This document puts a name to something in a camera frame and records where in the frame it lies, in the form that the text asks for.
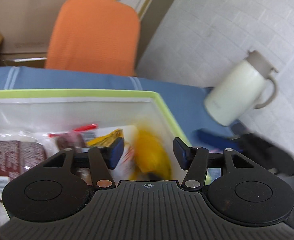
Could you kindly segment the dark red dates pack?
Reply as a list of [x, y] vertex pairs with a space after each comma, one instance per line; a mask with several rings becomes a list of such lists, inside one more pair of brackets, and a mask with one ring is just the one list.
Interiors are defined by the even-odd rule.
[[84, 152], [88, 150], [88, 142], [95, 139], [97, 124], [88, 124], [74, 128], [63, 133], [48, 133], [48, 137], [54, 141], [59, 150], [71, 148], [75, 152]]

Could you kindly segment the gold foil snack bag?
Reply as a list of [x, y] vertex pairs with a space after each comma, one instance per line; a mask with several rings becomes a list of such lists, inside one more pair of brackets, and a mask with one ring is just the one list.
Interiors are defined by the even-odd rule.
[[134, 170], [130, 180], [172, 180], [170, 158], [155, 133], [139, 128], [133, 147]]

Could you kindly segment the brown nuts snack bag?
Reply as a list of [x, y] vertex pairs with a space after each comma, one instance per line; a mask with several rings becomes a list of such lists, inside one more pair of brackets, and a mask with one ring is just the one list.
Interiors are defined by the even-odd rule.
[[0, 140], [0, 201], [10, 181], [45, 159], [46, 150], [37, 141]]

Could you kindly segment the yellow white chips pack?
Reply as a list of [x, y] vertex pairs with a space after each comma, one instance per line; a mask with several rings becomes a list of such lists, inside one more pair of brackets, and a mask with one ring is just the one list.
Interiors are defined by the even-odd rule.
[[136, 127], [133, 125], [97, 128], [90, 131], [90, 136], [84, 138], [88, 147], [109, 147], [117, 138], [123, 138], [124, 148], [121, 158], [116, 168], [110, 170], [116, 184], [121, 180], [129, 180], [134, 172], [134, 148], [132, 143], [135, 131]]

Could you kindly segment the white thermos jug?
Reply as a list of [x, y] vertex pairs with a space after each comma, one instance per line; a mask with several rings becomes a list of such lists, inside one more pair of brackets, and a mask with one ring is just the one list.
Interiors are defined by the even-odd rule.
[[[272, 72], [278, 70], [261, 53], [254, 50], [240, 61], [204, 100], [208, 114], [222, 126], [229, 126], [250, 107], [262, 109], [273, 102], [279, 88]], [[257, 103], [268, 82], [272, 83], [271, 96]]]

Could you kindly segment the green cardboard box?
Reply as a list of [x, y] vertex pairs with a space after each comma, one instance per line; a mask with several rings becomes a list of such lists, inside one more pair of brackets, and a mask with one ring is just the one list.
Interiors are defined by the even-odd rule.
[[[73, 128], [97, 124], [104, 135], [122, 128], [125, 139], [133, 141], [138, 126], [148, 126], [161, 139], [171, 160], [173, 178], [182, 181], [182, 170], [172, 152], [175, 137], [188, 138], [155, 92], [106, 89], [23, 89], [0, 90], [0, 134], [16, 139], [36, 139], [49, 155], [48, 133], [67, 132]], [[0, 204], [0, 225], [8, 220]]]

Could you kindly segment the orange chair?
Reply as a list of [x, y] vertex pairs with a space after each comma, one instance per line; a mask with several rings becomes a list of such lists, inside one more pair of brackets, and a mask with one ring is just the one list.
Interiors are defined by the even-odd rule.
[[135, 10], [114, 0], [67, 0], [51, 35], [46, 69], [134, 76], [140, 38]]

